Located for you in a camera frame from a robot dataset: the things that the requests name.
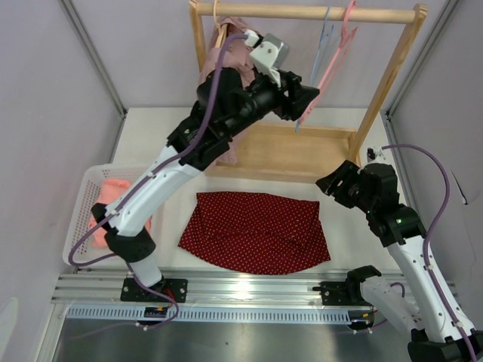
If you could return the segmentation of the pink plastic hanger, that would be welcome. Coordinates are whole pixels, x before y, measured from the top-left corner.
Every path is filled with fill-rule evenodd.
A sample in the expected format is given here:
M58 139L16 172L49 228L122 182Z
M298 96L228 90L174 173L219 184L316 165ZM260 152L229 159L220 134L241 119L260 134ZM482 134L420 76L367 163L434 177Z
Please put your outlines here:
M296 127L295 127L296 132L299 130L300 125L309 117L310 113L317 106L321 97L324 95L325 91L328 89L329 85L331 84L334 76L338 73L340 67L343 64L343 61L346 58L346 55L349 52L349 49L352 45L352 42L358 30L357 26L352 29L348 29L349 16L355 10L355 7L356 7L356 1L351 1L345 10L343 25L341 26L341 30L340 30L340 41L337 46L337 49L335 50L334 55L332 56L329 64L327 65L323 75L321 76L319 83L314 86L320 90L320 93L312 101L312 103L309 105L307 110L303 113L301 118L297 120Z

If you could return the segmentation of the red polka dot cloth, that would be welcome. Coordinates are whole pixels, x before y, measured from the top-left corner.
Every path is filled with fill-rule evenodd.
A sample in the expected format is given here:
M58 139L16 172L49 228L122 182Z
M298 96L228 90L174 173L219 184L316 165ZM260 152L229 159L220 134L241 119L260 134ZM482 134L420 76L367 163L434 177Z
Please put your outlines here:
M200 192L178 246L220 268L288 275L331 260L317 201Z

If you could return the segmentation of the beige plastic hanger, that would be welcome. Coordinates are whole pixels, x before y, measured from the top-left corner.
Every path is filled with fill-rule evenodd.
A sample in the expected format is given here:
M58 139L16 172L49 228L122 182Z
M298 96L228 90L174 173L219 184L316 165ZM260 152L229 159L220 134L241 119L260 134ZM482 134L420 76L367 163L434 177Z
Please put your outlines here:
M214 20L215 29L217 30L217 38L214 44L215 48L222 47L223 43L225 42L226 34L227 34L227 24L226 23L221 24L218 20L218 15L217 15L218 3L219 3L219 0L214 0L213 2L213 20Z

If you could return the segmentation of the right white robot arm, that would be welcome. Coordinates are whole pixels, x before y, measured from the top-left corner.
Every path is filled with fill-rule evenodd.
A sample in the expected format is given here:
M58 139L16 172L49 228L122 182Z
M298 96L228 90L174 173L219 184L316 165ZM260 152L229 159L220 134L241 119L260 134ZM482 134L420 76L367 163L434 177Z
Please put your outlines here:
M468 319L442 276L417 212L400 202L393 167L371 162L360 168L344 161L315 184L338 204L365 214L369 229L398 264L415 302L394 291L372 265L348 272L346 298L379 309L409 339L412 361L481 359L482 332Z

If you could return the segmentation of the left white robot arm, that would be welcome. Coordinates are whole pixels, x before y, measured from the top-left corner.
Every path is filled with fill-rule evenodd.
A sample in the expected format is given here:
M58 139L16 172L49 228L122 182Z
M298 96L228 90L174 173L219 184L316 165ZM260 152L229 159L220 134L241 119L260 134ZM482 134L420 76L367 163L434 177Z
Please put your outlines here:
M243 86L240 74L224 67L211 72L196 89L187 118L169 134L160 155L116 201L96 203L91 212L106 231L108 248L124 262L137 292L149 302L164 292L156 245L145 224L178 189L229 151L234 138L269 113L296 121L319 90L293 72L280 71L276 84L259 72Z

